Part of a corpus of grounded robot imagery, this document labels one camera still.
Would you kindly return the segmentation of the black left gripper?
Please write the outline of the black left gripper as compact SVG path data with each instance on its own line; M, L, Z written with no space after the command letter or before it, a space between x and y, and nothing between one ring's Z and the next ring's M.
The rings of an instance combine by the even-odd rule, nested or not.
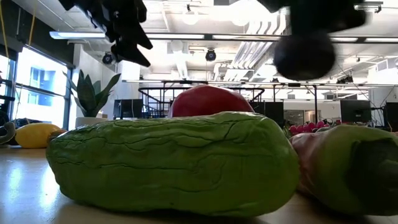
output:
M137 44L152 49L141 23L146 21L147 8L142 0L59 0L65 10L77 7L91 21L95 28L101 29L114 44L111 52L115 61L123 60L149 67L150 62L138 50Z

